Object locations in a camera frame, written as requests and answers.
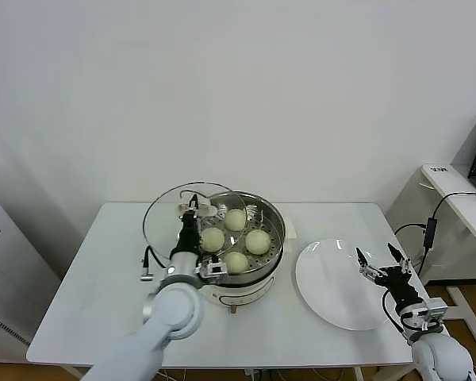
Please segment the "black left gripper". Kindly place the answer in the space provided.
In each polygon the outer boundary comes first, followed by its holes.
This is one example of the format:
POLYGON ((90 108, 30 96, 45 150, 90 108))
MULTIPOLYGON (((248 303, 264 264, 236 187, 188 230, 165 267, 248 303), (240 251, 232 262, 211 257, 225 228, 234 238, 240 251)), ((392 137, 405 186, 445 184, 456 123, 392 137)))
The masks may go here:
POLYGON ((172 249, 172 255, 178 252, 189 252, 196 256, 200 255, 200 234, 198 226, 198 218, 195 210, 199 210, 199 198, 197 194, 193 195, 193 201, 189 201, 186 211, 182 215, 182 229, 178 235, 178 243, 172 249))

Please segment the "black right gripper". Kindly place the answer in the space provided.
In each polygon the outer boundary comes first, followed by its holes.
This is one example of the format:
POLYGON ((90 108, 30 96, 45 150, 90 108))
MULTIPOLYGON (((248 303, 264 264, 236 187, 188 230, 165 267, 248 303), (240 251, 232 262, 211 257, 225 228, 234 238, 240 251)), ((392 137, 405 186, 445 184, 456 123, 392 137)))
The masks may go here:
POLYGON ((420 303, 420 296, 416 289, 409 284, 412 277, 410 259, 405 258, 402 252, 391 243, 387 244, 396 265, 381 267, 380 271, 369 265, 366 257, 359 248, 356 248, 359 272, 369 280, 374 280, 378 286, 385 287, 392 295, 396 306, 411 306, 420 303))

